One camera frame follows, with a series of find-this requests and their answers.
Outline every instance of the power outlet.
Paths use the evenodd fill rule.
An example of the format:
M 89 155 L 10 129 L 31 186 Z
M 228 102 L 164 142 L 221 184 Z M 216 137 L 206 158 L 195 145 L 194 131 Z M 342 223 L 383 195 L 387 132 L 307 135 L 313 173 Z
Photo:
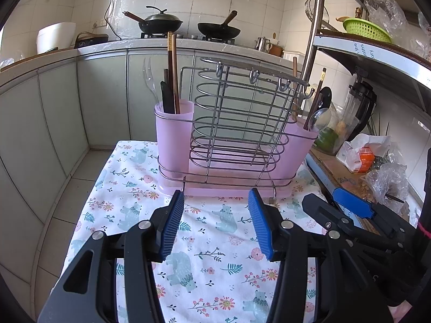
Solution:
M 106 27 L 106 26 L 107 26 L 106 20 L 104 20 L 103 18 L 93 23 L 93 29 Z

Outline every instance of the pink plastic cup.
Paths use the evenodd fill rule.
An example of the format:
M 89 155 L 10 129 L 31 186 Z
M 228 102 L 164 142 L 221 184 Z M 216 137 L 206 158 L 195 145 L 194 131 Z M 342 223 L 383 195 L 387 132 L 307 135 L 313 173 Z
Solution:
M 157 109 L 156 133 L 159 147 L 159 164 L 167 178 L 183 179 L 189 169 L 190 138 L 194 103 L 180 99 L 180 113 L 168 114 Z
M 270 172 L 271 178 L 275 180 L 288 180 L 295 177 L 296 172 L 301 166 L 305 159 L 305 156 L 311 149 L 314 141 L 317 139 L 318 131 L 308 131 L 303 129 L 304 119 L 297 118 L 297 122 L 292 122 L 292 118 L 289 118 L 284 133 L 289 137 L 287 144 L 279 145 L 277 150 L 279 152 L 284 151 L 280 154 L 280 160 L 275 164 L 275 169 Z M 281 142 L 284 144 L 287 142 L 286 135 L 281 137 Z M 275 181 L 275 184 L 280 184 L 283 181 Z

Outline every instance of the green plastic basket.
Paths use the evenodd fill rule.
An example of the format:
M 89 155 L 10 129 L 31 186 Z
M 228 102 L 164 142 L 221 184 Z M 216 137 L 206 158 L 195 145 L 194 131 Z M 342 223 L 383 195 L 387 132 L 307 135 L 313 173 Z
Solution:
M 392 43 L 386 31 L 365 19 L 348 18 L 343 22 L 343 27 L 349 34 L 356 34 L 389 44 Z

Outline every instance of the electric cord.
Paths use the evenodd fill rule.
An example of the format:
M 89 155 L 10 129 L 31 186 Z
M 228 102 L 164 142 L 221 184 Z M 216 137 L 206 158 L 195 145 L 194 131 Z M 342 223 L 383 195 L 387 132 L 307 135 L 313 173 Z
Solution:
M 123 39 L 115 32 L 114 28 L 112 28 L 111 23 L 109 23 L 108 18 L 106 17 L 106 14 L 109 11 L 109 7 L 111 7 L 111 5 L 114 5 L 114 0 L 109 1 L 109 6 L 106 9 L 105 15 L 104 15 L 104 19 L 106 21 L 106 24 L 109 25 L 109 27 L 111 28 L 112 32 L 115 34 L 116 37 L 118 37 L 120 39 L 120 41 L 122 41 Z

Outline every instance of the floral tablecloth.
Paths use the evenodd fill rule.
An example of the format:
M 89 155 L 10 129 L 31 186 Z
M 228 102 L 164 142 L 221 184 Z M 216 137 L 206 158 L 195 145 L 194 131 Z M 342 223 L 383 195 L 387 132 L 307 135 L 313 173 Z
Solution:
M 165 206 L 170 196 L 158 190 L 157 143 L 119 141 L 82 210 L 63 270 L 92 232 L 127 231 Z M 317 182 L 303 164 L 293 181 L 293 194 L 278 199 L 284 219 L 307 231 L 325 233 L 301 206 L 315 193 Z M 157 293 L 169 323 L 265 323 L 279 275 L 279 264 L 259 249 L 247 200 L 185 197 L 185 209 L 171 255 L 153 264 Z M 309 259 L 304 322 L 313 321 L 315 266 Z M 117 263 L 117 305 L 120 323 L 127 322 L 124 261 Z

